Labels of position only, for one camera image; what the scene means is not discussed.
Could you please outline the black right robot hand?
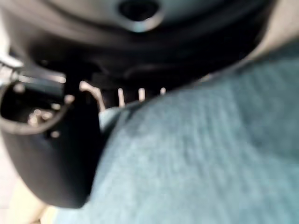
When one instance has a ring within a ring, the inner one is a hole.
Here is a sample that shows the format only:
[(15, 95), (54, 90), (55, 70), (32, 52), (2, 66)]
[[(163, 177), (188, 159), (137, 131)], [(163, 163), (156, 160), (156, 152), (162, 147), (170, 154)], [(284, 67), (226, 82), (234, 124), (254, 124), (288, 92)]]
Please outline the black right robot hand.
[(0, 132), (16, 171), (39, 199), (82, 207), (107, 135), (106, 107), (174, 90), (249, 55), (274, 0), (3, 0), (11, 69), (0, 88)]

